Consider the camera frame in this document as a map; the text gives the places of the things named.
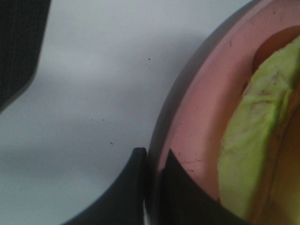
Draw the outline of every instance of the pink bowl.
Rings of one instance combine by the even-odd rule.
[[[199,187],[218,199],[220,140],[252,75],[255,53],[272,35],[298,25],[300,1],[255,0],[197,50],[165,102],[150,145],[146,204],[154,223],[169,149]]]

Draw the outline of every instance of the black object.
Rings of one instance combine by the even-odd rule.
[[[51,0],[0,1],[0,113],[26,90],[34,77],[50,2]],[[191,77],[184,82],[185,87],[190,79]],[[165,123],[161,125],[156,129],[163,132],[168,129]],[[152,149],[154,155],[159,152],[159,146],[164,140],[163,135],[157,136],[161,133],[155,133],[153,138],[157,138],[156,142],[159,143],[156,145],[157,149]],[[146,150],[134,149],[126,167],[111,187],[91,206],[64,225],[143,225],[145,161]],[[185,173],[172,151],[169,152],[162,176],[159,224],[247,225],[205,194]]]

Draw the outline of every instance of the pink plate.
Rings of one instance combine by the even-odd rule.
[[[189,176],[218,199],[220,140],[252,75],[257,49],[272,35],[300,25],[300,1],[252,1],[198,49],[174,84],[152,137],[146,199],[156,220],[160,174],[172,149]]]

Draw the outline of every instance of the white surface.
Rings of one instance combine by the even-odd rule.
[[[61,224],[98,198],[148,147],[192,53],[247,2],[53,0],[36,78],[0,116],[0,225]]]

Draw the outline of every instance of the green fruit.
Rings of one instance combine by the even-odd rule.
[[[256,222],[268,200],[282,134],[298,106],[300,36],[254,73],[230,119],[218,159],[220,201]]]

